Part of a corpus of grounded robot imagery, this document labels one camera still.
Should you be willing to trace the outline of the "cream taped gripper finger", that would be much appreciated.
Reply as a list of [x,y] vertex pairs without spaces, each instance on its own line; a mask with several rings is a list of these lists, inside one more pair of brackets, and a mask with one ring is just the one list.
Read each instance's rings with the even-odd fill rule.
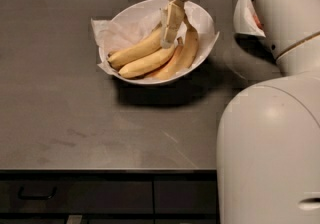
[[184,20],[184,3],[180,0],[170,1],[161,10],[161,47],[168,49],[174,43],[181,23]]

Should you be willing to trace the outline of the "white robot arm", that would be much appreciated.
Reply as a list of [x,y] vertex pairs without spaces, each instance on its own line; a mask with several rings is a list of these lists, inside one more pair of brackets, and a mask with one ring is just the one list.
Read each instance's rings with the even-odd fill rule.
[[281,75],[218,128],[221,224],[320,224],[320,0],[251,0]]

